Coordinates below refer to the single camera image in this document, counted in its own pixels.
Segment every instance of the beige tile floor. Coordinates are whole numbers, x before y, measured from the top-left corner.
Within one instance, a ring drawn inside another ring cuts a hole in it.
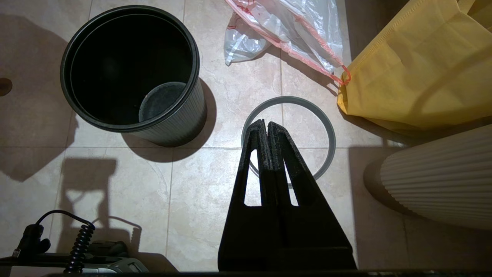
[[[193,34],[200,77],[213,95],[208,104],[215,107],[206,125],[210,136],[162,148],[96,129],[66,103],[59,65],[67,42],[90,18],[126,4],[165,9]],[[343,0],[338,11],[348,64]],[[335,128],[335,159],[318,185],[361,269],[490,269],[490,232],[406,217],[370,196],[362,172],[395,151],[387,147],[393,143],[373,134],[371,125],[362,129],[345,120],[326,88],[329,79],[274,48],[227,67],[222,42],[230,16],[222,0],[0,0],[0,77],[14,84],[0,98],[0,256],[11,254],[25,226],[62,208],[97,220],[94,239],[127,242],[131,254],[151,269],[164,270],[161,261],[167,257],[180,271],[217,270],[242,125],[261,102],[294,95],[321,107]],[[309,112],[283,105],[259,117],[290,131],[311,170],[321,165],[328,138]],[[257,185],[254,177],[248,180],[251,205],[258,203]],[[79,225],[54,216],[44,226],[51,251],[68,252]]]

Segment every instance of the floor drain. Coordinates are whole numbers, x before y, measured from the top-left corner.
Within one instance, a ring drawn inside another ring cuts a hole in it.
[[[0,96],[5,96],[12,90],[12,81],[7,78],[0,78]]]

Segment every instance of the cable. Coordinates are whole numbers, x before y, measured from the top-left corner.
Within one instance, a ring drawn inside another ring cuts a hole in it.
[[[52,213],[62,213],[85,224],[81,226],[79,235],[77,235],[77,239],[75,240],[72,251],[70,252],[69,261],[65,266],[65,270],[63,271],[63,273],[82,273],[82,269],[84,268],[85,253],[87,251],[87,248],[89,247],[89,244],[91,243],[91,238],[92,234],[94,233],[95,226],[90,221],[61,209],[56,209],[45,213],[36,222],[36,225],[39,225],[41,221],[43,221],[43,219],[45,219],[48,215]]]

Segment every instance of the white ribbed vase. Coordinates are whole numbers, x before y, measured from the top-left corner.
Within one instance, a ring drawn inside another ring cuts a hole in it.
[[[423,217],[492,229],[492,125],[395,153],[380,174],[391,196]]]

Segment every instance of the yellow non-woven bag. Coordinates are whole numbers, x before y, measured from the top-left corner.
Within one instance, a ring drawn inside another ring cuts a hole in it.
[[[491,116],[487,1],[410,0],[349,65],[340,109],[405,134]]]

